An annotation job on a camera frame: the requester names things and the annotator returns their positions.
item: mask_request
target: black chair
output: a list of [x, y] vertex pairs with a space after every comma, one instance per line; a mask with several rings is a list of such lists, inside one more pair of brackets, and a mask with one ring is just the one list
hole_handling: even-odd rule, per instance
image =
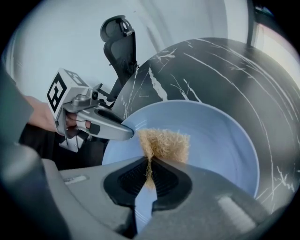
[[108, 102], [114, 102], [138, 67], [135, 56], [135, 31], [125, 16], [119, 15], [107, 19], [102, 24], [100, 36], [105, 42], [104, 54], [116, 71], [118, 79], [109, 94], [101, 90], [102, 84], [97, 90], [107, 97]]

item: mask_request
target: marble table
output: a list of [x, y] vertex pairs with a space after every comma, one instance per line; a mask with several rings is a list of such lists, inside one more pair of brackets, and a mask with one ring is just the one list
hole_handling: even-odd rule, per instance
[[191, 39], [140, 66], [113, 110], [126, 118], [172, 99], [203, 102], [236, 119], [258, 155], [256, 199], [269, 212], [291, 201], [300, 182], [300, 90], [277, 62], [238, 41]]

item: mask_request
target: human hand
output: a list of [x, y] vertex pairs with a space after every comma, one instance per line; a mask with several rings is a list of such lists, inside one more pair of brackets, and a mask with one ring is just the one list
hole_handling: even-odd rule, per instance
[[[66, 113], [66, 127], [72, 128], [77, 126], [77, 115], [75, 113], [67, 112]], [[86, 128], [90, 128], [90, 122], [85, 121]]]

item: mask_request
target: black and white marker cube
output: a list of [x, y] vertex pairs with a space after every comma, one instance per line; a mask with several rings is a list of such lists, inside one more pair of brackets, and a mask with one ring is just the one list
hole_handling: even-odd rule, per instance
[[57, 120], [61, 106], [71, 102], [78, 94], [86, 95], [89, 86], [77, 73], [60, 68], [47, 93], [50, 110]]

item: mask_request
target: gray plastic panel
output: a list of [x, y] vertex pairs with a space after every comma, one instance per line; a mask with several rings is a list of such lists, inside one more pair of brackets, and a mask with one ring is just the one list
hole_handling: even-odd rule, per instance
[[72, 239], [127, 239], [97, 221], [97, 219], [77, 201], [64, 183], [61, 174], [53, 161], [43, 159], [43, 164], [53, 199], [67, 223]]
[[[263, 206], [224, 177], [182, 163], [168, 161], [168, 164], [191, 178], [193, 190], [178, 208], [153, 212], [137, 240], [186, 240], [187, 236], [189, 240], [234, 239], [245, 233], [243, 229], [251, 230], [267, 218]], [[224, 197], [234, 202], [233, 211], [221, 207], [220, 199]]]
[[140, 159], [140, 157], [117, 164], [64, 170], [60, 173], [64, 179], [82, 175], [85, 176], [87, 180], [68, 184], [67, 187], [78, 202], [80, 202], [95, 219], [105, 223], [109, 228], [119, 231], [121, 228], [126, 227], [124, 225], [128, 220], [128, 216], [131, 214], [131, 209], [113, 203], [103, 189], [103, 181], [111, 172], [138, 159]]

